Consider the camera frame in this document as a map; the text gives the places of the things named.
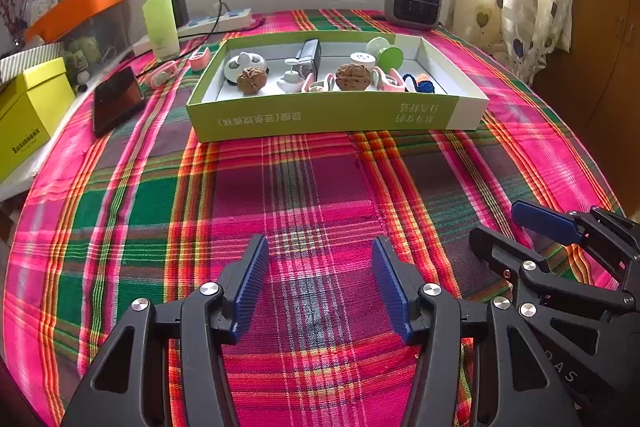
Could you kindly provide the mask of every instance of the orange object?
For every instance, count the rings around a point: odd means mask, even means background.
[[[124,0],[63,0],[27,28],[25,40],[39,35],[46,44],[77,28],[85,20]]]

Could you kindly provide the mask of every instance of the blue gripper pad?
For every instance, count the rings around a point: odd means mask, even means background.
[[[579,245],[582,234],[570,217],[537,204],[518,200],[511,206],[511,217],[521,227],[541,233],[561,245]]]
[[[410,344],[414,336],[411,320],[415,318],[412,317],[412,307],[415,307],[419,288],[419,283],[416,287],[416,281],[412,279],[416,279],[416,276],[417,280],[422,278],[414,265],[398,259],[391,242],[384,235],[373,240],[371,265],[391,326],[405,344]],[[408,277],[406,272],[411,269],[415,273],[413,277]]]
[[[254,315],[255,305],[262,289],[262,282],[269,266],[269,248],[267,238],[256,233],[247,245],[242,257],[233,263],[234,271],[228,283],[223,283],[225,299],[223,313],[231,315],[233,325],[230,336],[235,342],[240,340],[249,329]]]

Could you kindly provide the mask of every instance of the power strip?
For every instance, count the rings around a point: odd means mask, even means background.
[[[241,30],[242,28],[248,28],[251,26],[253,20],[251,16],[251,9],[245,8],[243,10],[230,10],[224,15],[220,16],[220,22],[216,27],[217,32],[232,32],[235,30]],[[216,17],[209,15],[189,21],[184,26],[178,28],[178,37],[188,37],[189,35],[199,33],[209,33],[216,23]],[[151,42],[149,42],[148,35],[142,37],[138,42],[133,45],[133,54],[139,57],[143,53],[151,50]]]

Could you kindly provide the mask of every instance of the wooden wardrobe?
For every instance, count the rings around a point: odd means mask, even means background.
[[[640,208],[640,0],[574,0],[571,52],[533,89],[582,140],[628,215]]]

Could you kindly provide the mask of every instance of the yellow box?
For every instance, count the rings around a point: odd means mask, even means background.
[[[55,58],[24,70],[0,93],[0,181],[45,144],[75,98]]]

